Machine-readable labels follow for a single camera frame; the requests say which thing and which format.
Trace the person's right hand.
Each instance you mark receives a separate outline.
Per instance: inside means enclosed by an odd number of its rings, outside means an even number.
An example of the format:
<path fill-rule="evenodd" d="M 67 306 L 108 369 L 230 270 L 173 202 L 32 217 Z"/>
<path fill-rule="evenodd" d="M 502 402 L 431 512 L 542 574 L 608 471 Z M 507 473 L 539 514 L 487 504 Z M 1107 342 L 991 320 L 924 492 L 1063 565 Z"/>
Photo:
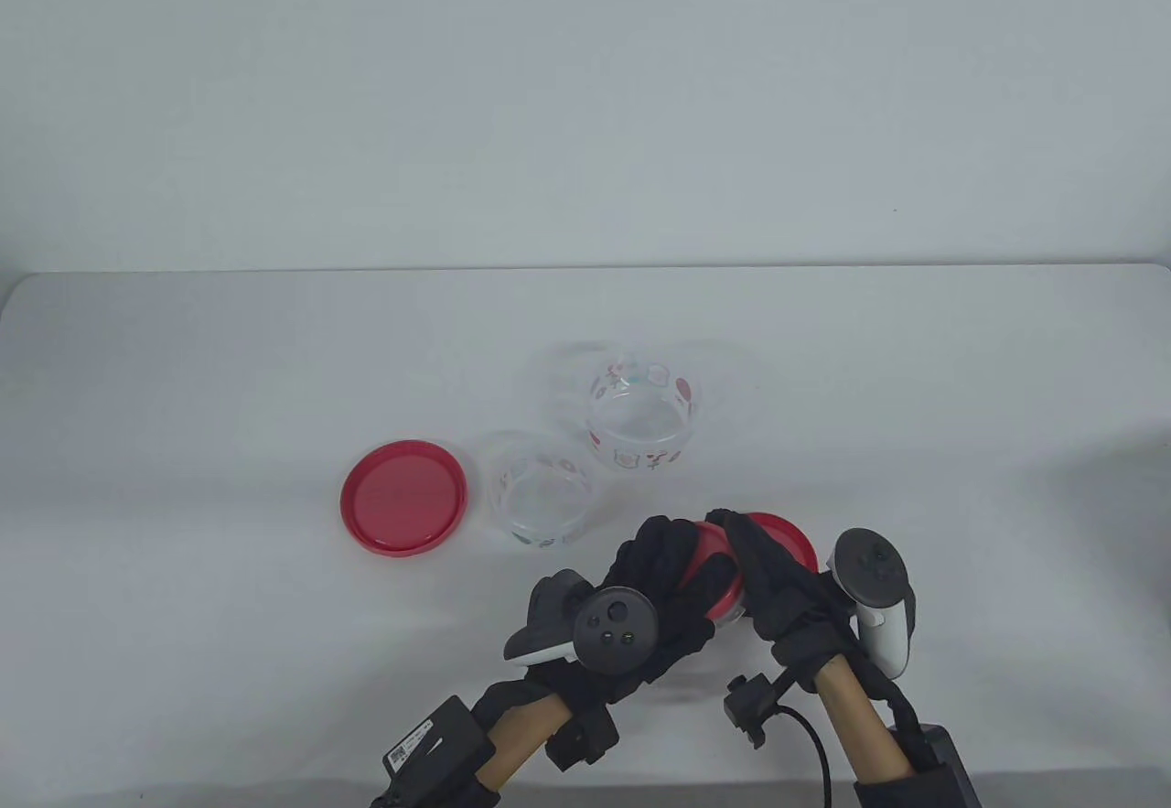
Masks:
<path fill-rule="evenodd" d="M 749 515 L 710 511 L 705 519 L 724 529 L 735 553 L 745 611 L 756 636 L 772 644 L 775 660 L 807 694 L 816 694 L 817 675 L 856 649 L 844 607 L 833 600 L 824 578 Z"/>

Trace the person's left hand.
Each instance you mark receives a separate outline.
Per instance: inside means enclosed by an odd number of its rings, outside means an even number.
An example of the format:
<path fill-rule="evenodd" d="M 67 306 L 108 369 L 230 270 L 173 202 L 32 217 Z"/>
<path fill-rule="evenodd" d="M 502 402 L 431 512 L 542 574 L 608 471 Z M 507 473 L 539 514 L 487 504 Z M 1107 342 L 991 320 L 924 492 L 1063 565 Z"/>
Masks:
<path fill-rule="evenodd" d="M 607 577 L 593 591 L 626 587 L 648 598 L 658 616 L 658 641 L 652 653 L 630 673 L 590 673 L 578 662 L 555 660 L 534 665 L 523 680 L 560 696 L 573 715 L 614 705 L 665 675 L 678 660 L 698 652 L 715 634 L 707 618 L 737 578 L 737 562 L 728 555 L 705 561 L 694 576 L 684 576 L 700 540 L 698 523 L 655 515 L 641 523 L 632 539 L 619 545 Z"/>

